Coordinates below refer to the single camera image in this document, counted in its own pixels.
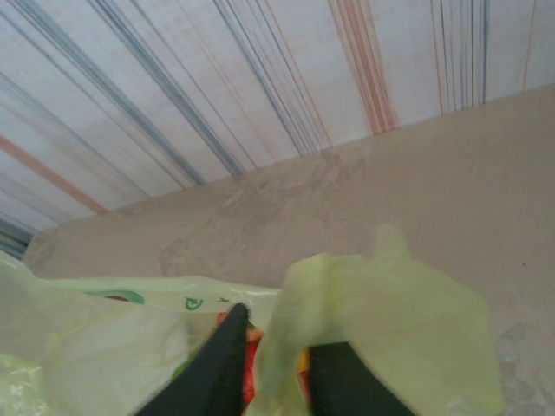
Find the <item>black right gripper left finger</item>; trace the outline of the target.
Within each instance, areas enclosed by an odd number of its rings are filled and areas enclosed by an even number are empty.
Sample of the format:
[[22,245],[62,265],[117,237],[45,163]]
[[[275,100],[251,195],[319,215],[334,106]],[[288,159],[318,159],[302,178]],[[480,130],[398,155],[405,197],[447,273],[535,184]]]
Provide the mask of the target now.
[[242,416],[248,308],[234,305],[187,367],[134,416]]

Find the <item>pale green avocado-print plastic bag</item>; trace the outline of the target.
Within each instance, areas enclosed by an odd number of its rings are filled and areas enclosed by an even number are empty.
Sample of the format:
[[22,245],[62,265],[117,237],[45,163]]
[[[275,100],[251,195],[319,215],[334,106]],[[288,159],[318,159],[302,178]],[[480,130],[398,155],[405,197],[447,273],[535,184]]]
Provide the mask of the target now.
[[486,302],[383,224],[371,257],[318,254],[281,289],[202,276],[45,280],[0,251],[0,416],[134,416],[239,303],[264,334],[242,416],[312,416],[305,349],[347,342],[416,416],[499,416]]

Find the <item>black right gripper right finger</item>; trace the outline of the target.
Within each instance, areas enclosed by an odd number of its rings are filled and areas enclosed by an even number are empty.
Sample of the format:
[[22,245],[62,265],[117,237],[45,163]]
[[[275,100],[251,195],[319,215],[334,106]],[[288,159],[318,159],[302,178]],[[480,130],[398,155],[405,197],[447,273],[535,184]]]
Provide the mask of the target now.
[[416,416],[347,342],[309,348],[312,416]]

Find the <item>red toy strawberry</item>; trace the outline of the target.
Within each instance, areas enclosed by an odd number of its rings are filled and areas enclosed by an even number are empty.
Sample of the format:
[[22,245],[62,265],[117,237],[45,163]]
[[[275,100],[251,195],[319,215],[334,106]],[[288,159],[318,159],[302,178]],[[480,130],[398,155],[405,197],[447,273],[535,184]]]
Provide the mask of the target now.
[[244,407],[247,407],[252,402],[255,395],[253,367],[259,342],[260,340],[248,341],[245,344],[245,365],[242,387]]

